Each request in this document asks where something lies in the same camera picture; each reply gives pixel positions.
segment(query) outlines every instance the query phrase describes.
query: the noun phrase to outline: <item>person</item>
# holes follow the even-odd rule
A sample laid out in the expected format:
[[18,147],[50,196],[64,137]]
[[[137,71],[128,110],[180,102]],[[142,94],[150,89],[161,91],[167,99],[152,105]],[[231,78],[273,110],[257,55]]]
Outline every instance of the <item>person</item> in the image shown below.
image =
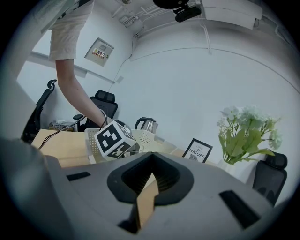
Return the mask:
[[93,6],[94,0],[76,0],[54,23],[50,28],[49,59],[55,61],[58,85],[69,103],[100,127],[104,127],[112,120],[92,102],[74,74],[77,40]]

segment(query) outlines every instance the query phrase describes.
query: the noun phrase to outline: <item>chair headrest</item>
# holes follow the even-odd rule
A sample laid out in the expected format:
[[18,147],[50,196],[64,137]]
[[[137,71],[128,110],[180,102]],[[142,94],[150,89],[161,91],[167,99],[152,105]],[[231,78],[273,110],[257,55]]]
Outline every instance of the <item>chair headrest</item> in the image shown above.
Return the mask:
[[99,90],[96,94],[95,97],[98,99],[101,99],[106,102],[114,103],[114,94],[110,92],[105,92],[102,90]]
[[273,153],[275,154],[275,156],[268,155],[265,162],[272,167],[285,169],[287,166],[286,155],[278,152],[273,152]]

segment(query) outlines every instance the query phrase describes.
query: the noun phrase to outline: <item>white plastic basket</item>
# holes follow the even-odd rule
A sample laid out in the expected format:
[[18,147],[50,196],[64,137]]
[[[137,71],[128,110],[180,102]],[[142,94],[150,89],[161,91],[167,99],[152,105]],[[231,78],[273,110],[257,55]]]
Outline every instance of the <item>white plastic basket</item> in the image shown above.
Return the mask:
[[[91,164],[107,161],[102,157],[96,144],[94,135],[98,131],[99,128],[87,128],[84,131],[87,153]],[[163,152],[172,154],[177,150],[175,145],[146,130],[132,130],[132,136],[140,146],[144,147],[141,152]]]

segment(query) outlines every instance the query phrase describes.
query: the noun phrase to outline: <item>white sleeve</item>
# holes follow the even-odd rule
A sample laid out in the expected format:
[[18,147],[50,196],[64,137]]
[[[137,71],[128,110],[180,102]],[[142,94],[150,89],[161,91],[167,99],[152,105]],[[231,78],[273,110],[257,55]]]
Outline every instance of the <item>white sleeve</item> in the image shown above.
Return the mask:
[[91,0],[73,12],[58,19],[51,27],[50,60],[75,59],[76,44],[89,15],[92,12],[94,0]]

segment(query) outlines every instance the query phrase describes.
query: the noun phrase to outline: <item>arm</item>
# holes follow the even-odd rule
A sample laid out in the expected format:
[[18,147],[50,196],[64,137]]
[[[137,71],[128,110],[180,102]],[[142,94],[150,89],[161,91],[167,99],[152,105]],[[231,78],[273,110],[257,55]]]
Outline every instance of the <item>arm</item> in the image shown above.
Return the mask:
[[105,121],[103,113],[90,100],[74,75],[74,60],[56,60],[56,72],[58,85],[63,95],[74,108],[99,126]]

